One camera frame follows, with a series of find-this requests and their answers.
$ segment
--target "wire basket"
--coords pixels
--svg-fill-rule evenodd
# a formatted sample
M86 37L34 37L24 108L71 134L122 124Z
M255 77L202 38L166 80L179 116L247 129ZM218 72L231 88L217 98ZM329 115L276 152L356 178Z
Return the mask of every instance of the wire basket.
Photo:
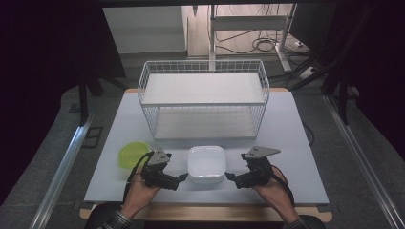
M255 138L268 94L261 60L148 61L138 93L155 139Z

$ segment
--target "green plate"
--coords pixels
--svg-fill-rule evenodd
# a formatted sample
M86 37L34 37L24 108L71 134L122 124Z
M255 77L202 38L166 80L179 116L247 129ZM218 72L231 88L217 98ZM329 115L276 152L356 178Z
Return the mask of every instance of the green plate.
M142 141L131 142L128 145L122 147L119 151L118 164L119 168L132 169L137 165L140 158L150 152L148 143ZM146 158L140 163L142 166L146 161Z

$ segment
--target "metal pole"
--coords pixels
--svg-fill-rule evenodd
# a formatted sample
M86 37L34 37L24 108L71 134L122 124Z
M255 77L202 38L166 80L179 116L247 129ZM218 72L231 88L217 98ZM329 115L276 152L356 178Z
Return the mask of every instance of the metal pole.
M282 38L281 38L281 41L280 41L280 50L279 50L279 52L284 51L283 48L284 48L284 45L286 44L287 34L288 34L288 31L289 31L289 27L291 26L292 17L294 15L296 7L297 7L296 3L292 4L291 10L289 11L289 14L287 15L286 25L284 26L283 33L282 33Z
M215 71L215 5L211 5L211 17L210 17L210 40L209 40L209 70Z

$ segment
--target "white container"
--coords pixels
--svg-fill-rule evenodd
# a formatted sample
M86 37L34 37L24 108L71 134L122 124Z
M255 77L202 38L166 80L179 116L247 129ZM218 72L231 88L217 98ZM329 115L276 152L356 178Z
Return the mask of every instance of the white container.
M225 153L220 146L196 146L188 153L188 175L196 183L218 183L226 171Z

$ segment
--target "plaid sleeve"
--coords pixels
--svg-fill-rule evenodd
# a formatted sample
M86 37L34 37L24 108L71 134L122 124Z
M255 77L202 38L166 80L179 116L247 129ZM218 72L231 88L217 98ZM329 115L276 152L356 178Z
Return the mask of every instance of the plaid sleeve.
M302 219L298 219L294 221L292 224L283 227L283 229L308 229L308 227Z
M120 213L119 210L102 225L102 229L124 229L131 226L132 221Z

